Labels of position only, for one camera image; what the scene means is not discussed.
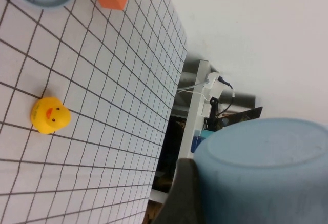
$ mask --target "table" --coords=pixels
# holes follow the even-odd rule
[[[170,0],[0,0],[1,223],[141,223],[186,56]],[[70,124],[43,135],[33,104]]]

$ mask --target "black cable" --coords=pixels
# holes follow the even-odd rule
[[[223,111],[218,112],[219,111],[219,105],[220,105],[219,100],[216,99],[216,98],[214,98],[214,97],[212,97],[211,102],[210,102],[210,104],[212,104],[212,109],[211,110],[213,110],[213,108],[216,106],[217,109],[216,110],[213,110],[213,111],[215,113],[217,112],[217,114],[215,114],[215,115],[211,114],[209,118],[205,118],[204,119],[203,128],[205,130],[207,130],[207,129],[213,129],[213,126],[216,126],[217,119],[219,118],[219,116],[221,114],[223,114],[224,112],[226,112],[230,108],[230,106],[233,104],[233,102],[235,100],[235,90],[233,89],[233,87],[231,86],[231,84],[228,83],[228,82],[226,82],[221,76],[218,78],[218,81],[221,82],[221,83],[223,83],[223,84],[225,84],[225,85],[227,85],[228,87],[231,88],[231,90],[232,90],[232,98],[231,98],[231,101],[230,101],[229,105]]]
[[[216,118],[218,118],[221,114],[223,114],[225,111],[227,111],[227,110],[230,108],[230,106],[233,104],[234,100],[235,100],[235,95],[234,95],[234,93],[233,93],[233,96],[232,96],[232,98],[231,98],[231,101],[230,101],[228,107],[226,107],[223,111],[219,112],[219,113],[216,115]]]

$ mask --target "white shelf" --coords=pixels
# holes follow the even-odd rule
[[[209,73],[211,73],[210,63],[208,61],[201,60],[197,71],[196,83],[203,82]],[[194,88],[194,91],[196,92],[202,92],[202,90],[202,86],[197,86]],[[190,148],[195,131],[200,132],[203,128],[204,117],[201,116],[201,112],[205,102],[206,101],[201,94],[193,93],[178,158],[194,157],[194,154],[190,151]]]

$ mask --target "black grid line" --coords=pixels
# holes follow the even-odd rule
[[[141,13],[145,16],[145,14],[144,14],[144,12],[140,9],[140,5],[138,5],[138,10],[140,10],[141,11]],[[125,13],[125,16],[126,16],[126,18],[133,24],[133,27],[135,28],[135,25],[134,25],[134,23],[132,22],[132,20],[129,18],[129,16],[128,15],[126,15],[126,13]],[[118,33],[118,35],[119,36],[121,36],[122,37],[122,35],[120,34],[120,32],[113,26],[113,28],[114,28],[114,30]],[[135,28],[135,30],[136,30],[136,32],[140,35],[140,37],[145,41],[145,39],[143,38],[143,36],[142,36],[142,33],[140,33],[139,31],[138,31],[138,29],[137,28]],[[138,58],[140,59],[140,60],[142,60],[141,59],[141,57],[137,54],[137,51],[135,51],[133,48],[131,48],[131,50],[138,56]],[[152,50],[152,49],[150,49],[150,51],[154,54],[154,57],[159,61],[159,59],[156,57],[156,55],[155,55],[155,52]]]
[[[88,223],[101,224],[117,221],[142,222],[178,79],[187,53],[183,27],[171,5],[171,0],[128,0],[128,4],[129,1],[136,4],[135,10],[131,11],[133,7],[127,4],[122,12],[106,11],[99,7],[97,0],[88,0],[91,3],[86,0],[74,0],[71,6],[64,6],[61,12],[58,12],[65,15],[65,21],[63,18],[62,22],[53,22],[52,26],[56,27],[56,33],[53,31],[54,28],[50,27],[49,21],[47,22],[49,19],[42,17],[43,14],[48,16],[50,12],[42,10],[36,17],[31,8],[17,5],[13,0],[5,1],[6,6],[0,15],[0,46],[7,51],[21,54],[24,59],[21,64],[9,68],[9,72],[13,71],[13,68],[18,70],[15,83],[0,77],[0,85],[8,90],[8,105],[5,107],[4,117],[0,117],[0,148],[8,131],[17,131],[14,138],[19,142],[14,145],[18,152],[10,151],[8,148],[8,155],[5,155],[0,151],[0,165],[16,167],[13,178],[8,181],[9,185],[4,185],[5,188],[0,190],[0,197],[7,198],[1,222],[15,219],[12,223],[47,223],[50,220],[66,223],[67,218],[73,215],[76,224],[82,222],[82,218],[83,221],[87,218]],[[147,5],[148,9],[142,7],[142,3]],[[1,30],[1,27],[11,27],[6,16],[8,8],[11,11],[17,10],[16,14],[21,13],[17,16],[22,17],[22,23],[29,21],[30,25],[34,25],[31,37],[24,38],[27,36],[25,32],[22,33],[22,40],[29,40],[27,50],[18,44],[19,40],[6,40],[8,36],[3,32],[8,30]],[[155,13],[153,22],[149,18],[150,9]],[[122,21],[114,21],[115,18],[120,18],[117,17],[118,13],[121,13]],[[142,21],[139,20],[137,24],[138,15],[141,15],[139,19],[142,18]],[[126,29],[124,36],[122,35],[125,21],[131,25],[129,36]],[[104,43],[105,37],[108,37],[109,26],[117,35],[115,49]],[[56,41],[57,45],[51,46],[53,55],[43,53],[46,57],[51,57],[51,63],[45,62],[39,55],[35,56],[35,49],[34,52],[30,51],[32,42],[38,44],[34,37],[38,32],[37,28]],[[134,47],[130,45],[133,34],[138,40],[134,42]],[[90,39],[87,41],[87,35],[94,38],[95,43]],[[118,51],[122,41],[127,46],[125,54]],[[95,58],[89,58],[89,55],[82,52],[88,44],[94,44],[88,49],[91,49]],[[68,59],[71,61],[69,74],[65,74],[61,67],[58,68],[58,59],[63,57],[62,52],[59,57],[62,46],[74,55],[74,59]],[[109,54],[105,58],[101,56],[102,62],[106,63],[105,67],[98,65],[101,51]],[[22,80],[19,83],[26,81],[26,73],[31,71],[25,64],[27,58],[29,63],[39,66],[43,71],[40,94],[18,84],[20,79]],[[89,69],[81,69],[81,64],[88,65]],[[118,78],[109,74],[110,69],[116,71]],[[72,123],[66,132],[39,135],[25,119],[18,120],[14,109],[27,112],[28,107],[23,104],[25,100],[18,98],[39,100],[48,95],[52,91],[51,88],[56,87],[54,76],[57,76],[57,80],[62,84],[65,83],[65,86],[58,86],[63,95],[63,104],[69,105],[72,102],[70,100],[78,102],[78,105],[68,107],[75,123]],[[84,78],[84,82],[79,81],[79,76]],[[90,88],[94,76],[99,80],[98,91]],[[126,79],[124,84],[121,82],[121,76]],[[114,86],[108,89],[107,81]],[[103,93],[108,91],[111,92],[110,95],[104,96]],[[103,113],[101,117],[97,115],[99,112]],[[39,146],[42,148],[40,155],[36,150]],[[30,150],[36,153],[32,157]],[[49,182],[49,170],[52,167],[56,168],[56,171],[53,171],[54,180],[48,186],[45,184]],[[26,180],[27,168],[38,170],[32,173],[32,182],[22,186],[22,180]],[[60,203],[61,207],[58,210],[56,197],[59,194],[65,195],[66,200],[61,200],[63,202]],[[20,208],[19,206],[22,206],[22,211],[15,210]],[[17,217],[12,216],[13,211],[17,213]]]
[[[9,3],[11,4],[11,5],[13,5],[15,8],[17,8],[18,10],[20,10],[22,13],[24,13],[27,17],[29,17],[31,20],[33,20],[33,21],[35,21],[36,22],[36,20],[33,18],[33,17],[31,17],[29,14],[27,14],[23,9],[21,9],[19,6],[17,6],[14,2],[12,2],[12,1],[9,1]],[[54,37],[54,38],[56,38],[56,39],[58,39],[59,41],[60,41],[60,39],[54,34],[54,33],[52,33],[49,29],[47,29],[46,27],[44,27],[42,24],[39,24],[39,26],[41,26],[43,29],[45,29],[47,32],[49,32],[50,34],[52,34],[52,36]],[[90,30],[88,30],[88,32],[89,33],[91,33],[99,42],[101,42],[102,43],[102,41],[99,39],[99,38],[97,38],[97,36],[93,33],[93,32],[91,32]],[[10,45],[9,43],[7,43],[6,41],[4,41],[3,39],[0,39],[0,41],[1,42],[3,42],[4,44],[6,44],[6,45],[9,45],[10,47],[12,47],[12,48],[14,48],[14,46],[12,46],[12,45]],[[86,60],[88,63],[90,63],[90,64],[92,64],[88,59],[86,59],[84,56],[82,56],[79,52],[77,52],[75,49],[73,49],[69,44],[67,44],[66,42],[64,42],[64,41],[62,41],[61,42],[62,44],[64,44],[64,45],[66,45],[68,48],[70,48],[72,51],[74,51],[75,53],[77,53],[78,54],[78,56],[79,57],[81,57],[81,58],[83,58],[84,60]],[[120,62],[122,62],[106,45],[104,45],[106,48],[107,48],[107,50],[109,50]],[[96,69],[98,69],[100,72],[102,72],[103,74],[105,74],[108,78],[110,78],[111,80],[113,80],[110,76],[108,76],[107,75],[107,73],[104,73],[101,69],[99,69],[97,66],[94,66]]]

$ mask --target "black object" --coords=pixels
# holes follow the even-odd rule
[[[247,110],[233,115],[218,118],[215,120],[214,124],[207,126],[207,130],[215,132],[235,123],[257,119],[260,117],[262,109],[263,107],[258,107],[252,110]]]
[[[175,180],[168,199],[153,224],[206,224],[198,170],[192,159],[177,161]]]

